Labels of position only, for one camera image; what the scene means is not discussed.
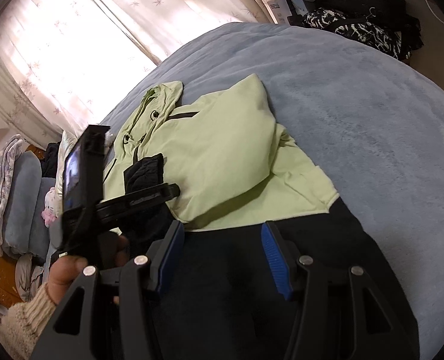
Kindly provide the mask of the person's left hand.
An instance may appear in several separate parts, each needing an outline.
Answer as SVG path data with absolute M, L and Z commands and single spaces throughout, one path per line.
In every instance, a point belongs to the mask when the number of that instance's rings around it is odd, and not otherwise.
M 125 236 L 114 232 L 105 233 L 101 236 L 99 245 L 102 247 L 102 269 L 124 266 L 129 261 L 129 241 Z M 86 258 L 73 255 L 65 255 L 52 265 L 46 291 L 56 305 L 88 266 Z

